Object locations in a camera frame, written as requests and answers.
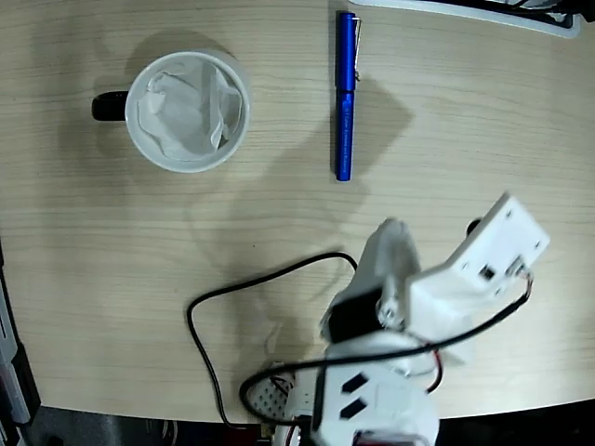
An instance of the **white mug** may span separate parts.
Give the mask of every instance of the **white mug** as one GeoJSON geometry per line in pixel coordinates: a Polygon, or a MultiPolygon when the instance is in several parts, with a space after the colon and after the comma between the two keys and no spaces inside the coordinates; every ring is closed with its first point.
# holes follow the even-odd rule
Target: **white mug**
{"type": "Polygon", "coordinates": [[[225,162],[235,153],[242,144],[248,129],[251,106],[252,97],[248,76],[239,62],[222,51],[200,49],[171,53],[153,61],[139,73],[128,91],[111,91],[94,98],[91,113],[98,121],[126,121],[128,135],[145,158],[166,170],[189,174],[212,169],[225,162]],[[212,63],[226,74],[242,96],[242,109],[237,130],[214,153],[192,161],[177,161],[166,157],[157,141],[140,128],[138,101],[147,92],[149,81],[159,71],[172,63],[176,63],[179,59],[187,59],[188,57],[212,63]]]}

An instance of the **white tissue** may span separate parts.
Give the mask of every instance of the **white tissue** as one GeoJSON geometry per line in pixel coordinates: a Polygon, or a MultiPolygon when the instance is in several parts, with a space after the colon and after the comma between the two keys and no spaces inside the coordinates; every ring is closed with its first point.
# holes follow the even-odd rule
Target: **white tissue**
{"type": "Polygon", "coordinates": [[[242,96],[219,68],[202,60],[159,71],[139,100],[139,125],[176,161],[214,153],[240,122],[242,96]]]}

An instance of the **black cable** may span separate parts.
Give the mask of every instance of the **black cable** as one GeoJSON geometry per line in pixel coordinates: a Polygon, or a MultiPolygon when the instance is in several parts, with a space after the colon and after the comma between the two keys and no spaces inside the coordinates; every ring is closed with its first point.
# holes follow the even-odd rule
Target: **black cable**
{"type": "Polygon", "coordinates": [[[444,366],[443,366],[443,359],[440,356],[440,351],[434,350],[434,358],[436,359],[436,377],[434,378],[434,382],[430,384],[430,386],[426,389],[426,392],[431,393],[436,390],[444,378],[444,366]]]}
{"type": "Polygon", "coordinates": [[[343,258],[350,263],[350,265],[353,267],[353,269],[357,269],[357,262],[349,254],[339,253],[339,252],[319,254],[317,256],[306,258],[300,262],[297,262],[294,265],[290,265],[286,268],[280,269],[280,270],[275,271],[271,274],[267,274],[267,275],[264,275],[261,277],[256,277],[255,279],[252,279],[252,280],[249,280],[246,282],[238,282],[234,285],[219,288],[218,290],[211,291],[209,293],[206,293],[205,295],[201,295],[201,296],[195,298],[190,303],[188,308],[186,309],[186,322],[188,324],[188,329],[190,330],[192,339],[194,340],[194,344],[198,348],[198,351],[200,352],[201,356],[203,357],[203,361],[205,362],[206,369],[207,369],[208,374],[211,378],[211,384],[213,385],[213,391],[215,392],[215,401],[217,403],[217,410],[218,410],[219,416],[221,417],[221,421],[223,421],[223,423],[227,427],[230,427],[233,429],[243,429],[244,428],[241,425],[235,425],[232,422],[230,422],[227,415],[225,414],[225,407],[223,405],[223,396],[221,394],[221,386],[219,385],[217,373],[215,372],[213,363],[209,359],[208,354],[206,353],[205,347],[203,346],[203,343],[200,341],[198,334],[196,333],[196,328],[194,327],[194,320],[192,318],[192,313],[193,313],[194,309],[196,308],[196,306],[205,302],[206,300],[210,299],[211,297],[217,297],[218,295],[226,295],[229,293],[234,293],[236,291],[241,291],[246,288],[250,288],[252,286],[260,285],[264,282],[273,281],[273,280],[278,279],[279,277],[282,277],[285,274],[289,274],[290,272],[293,272],[297,269],[307,267],[308,265],[311,265],[312,263],[320,262],[321,260],[327,260],[329,258],[343,258]]]}
{"type": "Polygon", "coordinates": [[[536,16],[541,14],[569,14],[572,11],[566,11],[559,7],[512,7],[509,10],[496,11],[509,13],[514,16],[536,16]]]}
{"type": "MultiPolygon", "coordinates": [[[[275,388],[277,390],[279,390],[283,394],[284,397],[288,397],[289,396],[289,393],[287,392],[287,390],[285,390],[285,388],[283,387],[283,385],[279,383],[279,380],[280,380],[279,379],[279,376],[271,376],[271,382],[275,386],[275,388]]],[[[283,378],[281,378],[281,381],[284,384],[287,383],[287,381],[285,381],[283,378]]]]}
{"type": "Polygon", "coordinates": [[[299,426],[299,422],[295,420],[281,420],[277,418],[272,418],[267,416],[264,413],[260,413],[257,411],[248,399],[248,392],[250,388],[258,384],[260,381],[264,379],[269,379],[271,376],[276,374],[288,374],[294,373],[299,370],[304,369],[318,369],[322,367],[330,367],[336,365],[352,365],[352,364],[359,364],[364,362],[373,362],[373,361],[388,361],[388,360],[396,360],[399,358],[406,358],[409,356],[421,355],[423,353],[429,353],[433,350],[440,350],[442,348],[450,347],[454,344],[458,344],[459,342],[466,341],[471,339],[472,337],[479,335],[486,330],[489,330],[496,324],[504,321],[508,316],[514,313],[517,309],[519,309],[523,304],[525,304],[529,300],[529,296],[531,295],[531,289],[533,285],[533,280],[528,277],[527,278],[527,290],[525,293],[519,297],[514,302],[508,304],[506,307],[501,309],[495,316],[491,319],[487,320],[486,322],[478,325],[471,330],[459,334],[457,336],[450,337],[448,339],[444,339],[444,341],[435,342],[426,344],[425,346],[418,347],[418,348],[409,348],[407,350],[397,350],[392,351],[390,353],[379,353],[374,355],[365,355],[365,356],[350,356],[345,358],[335,358],[335,359],[320,359],[320,360],[312,360],[312,361],[303,361],[303,362],[290,362],[287,364],[283,364],[280,366],[272,367],[267,370],[263,370],[261,372],[257,372],[246,379],[242,385],[240,386],[240,401],[244,405],[245,409],[249,411],[254,416],[260,418],[262,421],[266,423],[271,423],[275,425],[281,426],[299,426]]]}
{"type": "Polygon", "coordinates": [[[514,7],[515,9],[517,7],[522,7],[525,3],[528,3],[529,0],[521,0],[520,2],[515,3],[514,5],[510,5],[510,7],[514,7]]]}
{"type": "Polygon", "coordinates": [[[285,437],[285,446],[291,446],[291,440],[294,437],[294,432],[296,432],[296,427],[289,427],[289,432],[287,432],[287,437],[285,437]]]}

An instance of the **black mug handle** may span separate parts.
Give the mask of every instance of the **black mug handle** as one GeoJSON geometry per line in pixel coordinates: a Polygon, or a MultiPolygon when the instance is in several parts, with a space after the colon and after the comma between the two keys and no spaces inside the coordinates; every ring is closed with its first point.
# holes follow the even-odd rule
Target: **black mug handle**
{"type": "Polygon", "coordinates": [[[124,121],[127,91],[110,91],[93,99],[91,115],[98,121],[124,121]]]}

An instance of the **wooden table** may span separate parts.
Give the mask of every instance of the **wooden table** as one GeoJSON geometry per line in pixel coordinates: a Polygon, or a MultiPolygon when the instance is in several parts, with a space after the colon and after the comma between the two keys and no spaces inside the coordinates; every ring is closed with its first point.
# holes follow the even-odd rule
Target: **wooden table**
{"type": "MultiPolygon", "coordinates": [[[[563,40],[354,7],[364,20],[354,180],[337,184],[329,122],[342,7],[3,2],[0,235],[45,405],[218,420],[184,323],[194,296],[333,248],[359,256],[387,216],[409,223],[431,266],[503,190],[552,244],[532,302],[477,339],[472,365],[446,371],[441,414],[595,397],[595,27],[563,40]],[[254,91],[247,139],[221,167],[160,170],[123,125],[91,119],[98,93],[204,46],[238,58],[254,91]]],[[[232,419],[245,420],[237,388],[262,362],[322,351],[318,320],[349,278],[329,261],[197,309],[232,419]]]]}

